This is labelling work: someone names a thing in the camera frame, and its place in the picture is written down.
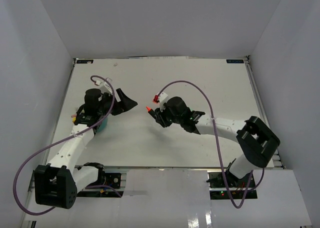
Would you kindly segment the pink and white pen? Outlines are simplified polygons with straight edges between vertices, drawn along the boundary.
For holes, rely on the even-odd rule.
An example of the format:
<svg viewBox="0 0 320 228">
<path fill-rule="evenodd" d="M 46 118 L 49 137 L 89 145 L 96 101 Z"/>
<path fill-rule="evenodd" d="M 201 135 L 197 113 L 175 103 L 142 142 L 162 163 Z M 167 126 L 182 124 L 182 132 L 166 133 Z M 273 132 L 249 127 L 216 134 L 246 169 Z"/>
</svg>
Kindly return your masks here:
<svg viewBox="0 0 320 228">
<path fill-rule="evenodd" d="M 73 122 L 73 123 L 76 121 L 76 118 L 77 118 L 76 114 L 73 114 L 73 115 L 71 116 L 71 119 L 72 119 L 72 122 Z"/>
</svg>

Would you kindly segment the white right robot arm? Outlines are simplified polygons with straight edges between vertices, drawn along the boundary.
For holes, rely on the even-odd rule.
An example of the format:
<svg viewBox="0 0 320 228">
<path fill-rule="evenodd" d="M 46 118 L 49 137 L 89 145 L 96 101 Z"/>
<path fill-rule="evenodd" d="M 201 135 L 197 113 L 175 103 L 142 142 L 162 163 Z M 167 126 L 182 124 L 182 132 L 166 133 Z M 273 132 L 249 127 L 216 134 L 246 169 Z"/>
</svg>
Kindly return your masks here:
<svg viewBox="0 0 320 228">
<path fill-rule="evenodd" d="M 257 116 L 247 120 L 213 118 L 204 111 L 191 110 L 182 98 L 169 98 L 163 93 L 159 107 L 147 108 L 147 112 L 163 128 L 180 125 L 186 132 L 197 135 L 213 135 L 239 144 L 242 155 L 227 168 L 226 183 L 236 188 L 252 170 L 266 168 L 281 141 Z"/>
</svg>

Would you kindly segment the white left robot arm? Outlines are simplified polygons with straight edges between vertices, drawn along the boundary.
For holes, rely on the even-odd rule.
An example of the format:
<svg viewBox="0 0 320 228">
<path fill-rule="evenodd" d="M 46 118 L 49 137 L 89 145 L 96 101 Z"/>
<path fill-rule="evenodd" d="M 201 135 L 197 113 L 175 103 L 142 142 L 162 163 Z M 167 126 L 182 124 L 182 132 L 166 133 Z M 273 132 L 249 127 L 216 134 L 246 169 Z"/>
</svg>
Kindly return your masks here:
<svg viewBox="0 0 320 228">
<path fill-rule="evenodd" d="M 38 205 L 70 209 L 80 191 L 88 186 L 99 188 L 105 184 L 102 164 L 87 162 L 81 168 L 76 165 L 87 144 L 103 128 L 108 113 L 117 116 L 138 105 L 120 88 L 116 92 L 120 100 L 111 91 L 99 88 L 85 92 L 84 104 L 76 112 L 71 138 L 46 165 L 38 165 L 35 169 L 34 192 Z"/>
</svg>

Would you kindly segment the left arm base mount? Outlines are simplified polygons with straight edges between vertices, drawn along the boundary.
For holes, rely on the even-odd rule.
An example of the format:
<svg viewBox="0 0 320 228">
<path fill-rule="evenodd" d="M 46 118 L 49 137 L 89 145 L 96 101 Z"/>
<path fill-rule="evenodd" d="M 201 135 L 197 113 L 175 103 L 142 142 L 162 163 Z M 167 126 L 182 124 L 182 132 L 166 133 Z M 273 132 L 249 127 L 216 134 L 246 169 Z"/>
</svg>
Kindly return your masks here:
<svg viewBox="0 0 320 228">
<path fill-rule="evenodd" d="M 122 173 L 105 173 L 103 186 L 85 189 L 77 196 L 82 198 L 121 198 L 126 185 L 126 180 L 123 178 L 126 178 L 126 175 Z"/>
</svg>

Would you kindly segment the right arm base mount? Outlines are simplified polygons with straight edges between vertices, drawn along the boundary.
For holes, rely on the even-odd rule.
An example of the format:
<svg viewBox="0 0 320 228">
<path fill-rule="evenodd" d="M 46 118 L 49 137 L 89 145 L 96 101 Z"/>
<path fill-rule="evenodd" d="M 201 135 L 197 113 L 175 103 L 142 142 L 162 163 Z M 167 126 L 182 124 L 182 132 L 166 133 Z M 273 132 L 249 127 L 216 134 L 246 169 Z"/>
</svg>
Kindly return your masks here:
<svg viewBox="0 0 320 228">
<path fill-rule="evenodd" d="M 221 171 L 213 171 L 209 170 L 207 172 L 207 183 L 209 185 L 209 194 L 211 200 L 229 200 L 229 196 L 227 193 L 227 188 L 225 186 L 222 172 Z M 256 181 L 254 176 L 249 180 L 250 174 L 248 173 L 242 179 L 232 178 L 231 175 L 226 175 L 226 180 L 231 192 L 231 196 L 234 200 L 241 200 L 245 189 L 247 187 L 247 183 L 249 183 L 248 191 L 246 193 L 246 199 L 252 200 L 257 199 L 257 191 L 253 189 L 256 186 Z"/>
</svg>

